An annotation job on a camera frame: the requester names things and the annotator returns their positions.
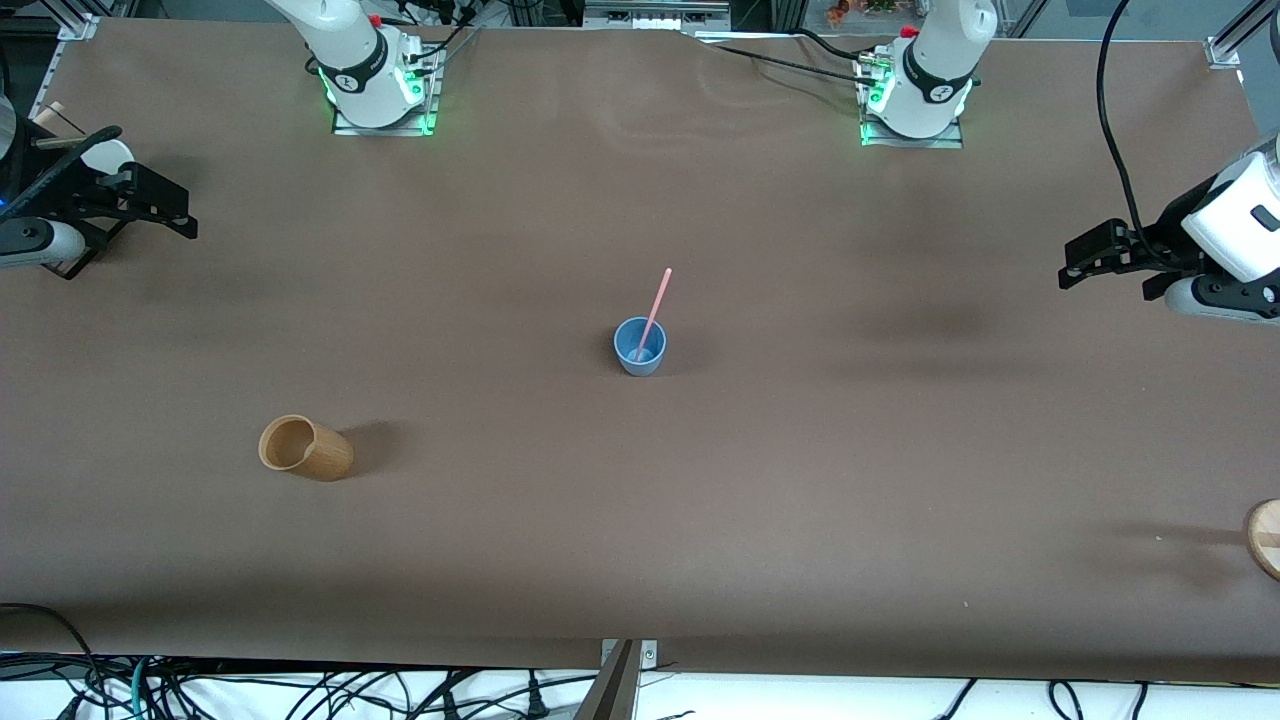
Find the pink straw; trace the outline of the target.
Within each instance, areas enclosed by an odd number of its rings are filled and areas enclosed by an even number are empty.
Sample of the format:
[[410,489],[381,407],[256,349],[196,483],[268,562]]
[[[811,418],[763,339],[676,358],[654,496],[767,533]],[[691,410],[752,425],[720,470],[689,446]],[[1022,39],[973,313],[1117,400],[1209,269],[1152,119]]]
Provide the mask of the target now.
[[660,283],[659,283],[658,290],[655,292],[655,297],[654,297],[654,300],[652,302],[652,306],[650,306],[650,310],[649,310],[649,313],[646,315],[645,325],[643,328],[643,333],[640,334],[640,340],[637,342],[637,347],[636,347],[636,350],[634,352],[634,361],[635,363],[640,363],[643,360],[643,354],[645,352],[646,341],[648,341],[649,334],[652,333],[652,328],[657,323],[655,318],[657,318],[657,314],[658,314],[658,311],[660,309],[660,305],[662,305],[662,302],[664,300],[666,291],[667,291],[668,284],[669,284],[669,278],[672,277],[672,272],[673,272],[673,269],[671,266],[667,266],[664,269],[664,272],[663,272],[663,275],[660,278]]

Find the blue plastic cup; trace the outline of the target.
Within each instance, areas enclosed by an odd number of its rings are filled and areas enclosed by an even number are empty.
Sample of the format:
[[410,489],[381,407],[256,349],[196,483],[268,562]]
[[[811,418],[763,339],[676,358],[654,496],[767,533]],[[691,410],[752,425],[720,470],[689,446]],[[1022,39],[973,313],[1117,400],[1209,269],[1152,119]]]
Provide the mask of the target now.
[[660,366],[666,355],[666,329],[658,322],[650,324],[646,316],[632,316],[617,325],[612,347],[627,374],[648,377]]

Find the brown wooden cup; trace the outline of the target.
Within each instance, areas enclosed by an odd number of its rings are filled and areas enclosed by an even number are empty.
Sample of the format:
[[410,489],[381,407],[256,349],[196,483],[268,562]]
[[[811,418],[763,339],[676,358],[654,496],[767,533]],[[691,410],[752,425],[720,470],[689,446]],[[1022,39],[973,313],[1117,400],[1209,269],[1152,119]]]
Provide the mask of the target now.
[[355,465],[355,447],[339,432],[302,415],[270,421],[259,438],[259,457],[274,471],[311,480],[346,478]]

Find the wooden rack dowel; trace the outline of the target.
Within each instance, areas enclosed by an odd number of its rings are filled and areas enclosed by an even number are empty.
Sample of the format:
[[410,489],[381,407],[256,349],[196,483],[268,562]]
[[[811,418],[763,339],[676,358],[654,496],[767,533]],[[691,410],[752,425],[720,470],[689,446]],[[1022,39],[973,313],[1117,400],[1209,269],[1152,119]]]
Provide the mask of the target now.
[[32,145],[40,150],[68,150],[78,146],[84,141],[84,133],[73,120],[70,120],[65,113],[64,106],[60,102],[50,102],[45,105],[35,118],[35,124],[50,129],[55,120],[60,120],[64,126],[70,127],[76,131],[76,135],[69,136],[50,136],[40,137],[32,141]]

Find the round wooden disc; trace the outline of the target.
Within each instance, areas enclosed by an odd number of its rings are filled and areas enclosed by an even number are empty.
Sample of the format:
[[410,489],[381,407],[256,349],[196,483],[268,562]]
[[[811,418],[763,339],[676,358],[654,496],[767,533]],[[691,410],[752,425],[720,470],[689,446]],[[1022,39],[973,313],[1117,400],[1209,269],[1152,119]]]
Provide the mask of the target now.
[[1257,568],[1280,583],[1280,498],[1257,503],[1245,515],[1245,547]]

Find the orange background clutter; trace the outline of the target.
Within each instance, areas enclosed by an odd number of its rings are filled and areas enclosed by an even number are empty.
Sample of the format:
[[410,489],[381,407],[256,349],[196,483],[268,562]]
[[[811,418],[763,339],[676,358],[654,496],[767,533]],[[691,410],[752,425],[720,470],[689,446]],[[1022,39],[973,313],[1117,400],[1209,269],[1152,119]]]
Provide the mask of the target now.
[[899,12],[902,0],[831,0],[826,9],[829,28],[842,27],[849,17],[855,20]]

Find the grey metal box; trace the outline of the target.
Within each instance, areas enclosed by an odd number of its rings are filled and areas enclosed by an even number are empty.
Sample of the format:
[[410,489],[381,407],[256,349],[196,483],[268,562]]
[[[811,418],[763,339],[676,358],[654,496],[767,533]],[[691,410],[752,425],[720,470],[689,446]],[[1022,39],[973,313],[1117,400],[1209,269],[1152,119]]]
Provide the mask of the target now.
[[585,29],[730,32],[730,0],[582,0]]

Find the dark brown bar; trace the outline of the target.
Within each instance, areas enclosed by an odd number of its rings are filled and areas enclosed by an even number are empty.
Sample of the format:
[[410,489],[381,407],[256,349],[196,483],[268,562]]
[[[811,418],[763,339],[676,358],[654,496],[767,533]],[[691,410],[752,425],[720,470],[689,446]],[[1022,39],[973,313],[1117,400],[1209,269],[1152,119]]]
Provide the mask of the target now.
[[573,720],[634,720],[646,651],[637,639],[616,641],[593,680]]

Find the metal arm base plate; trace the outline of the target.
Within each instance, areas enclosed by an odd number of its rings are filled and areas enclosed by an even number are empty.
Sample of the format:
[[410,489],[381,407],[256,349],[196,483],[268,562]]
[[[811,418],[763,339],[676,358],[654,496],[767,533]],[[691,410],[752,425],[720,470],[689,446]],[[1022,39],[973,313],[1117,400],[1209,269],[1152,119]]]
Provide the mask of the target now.
[[404,114],[392,123],[370,127],[351,120],[333,101],[328,88],[326,100],[332,109],[332,132],[339,136],[365,137],[430,137],[435,135],[448,53],[442,51],[426,60],[411,63],[407,69],[394,69],[394,100]]
[[972,78],[916,78],[909,61],[883,53],[864,53],[852,63],[858,90],[861,143],[915,149],[960,149],[959,117]]

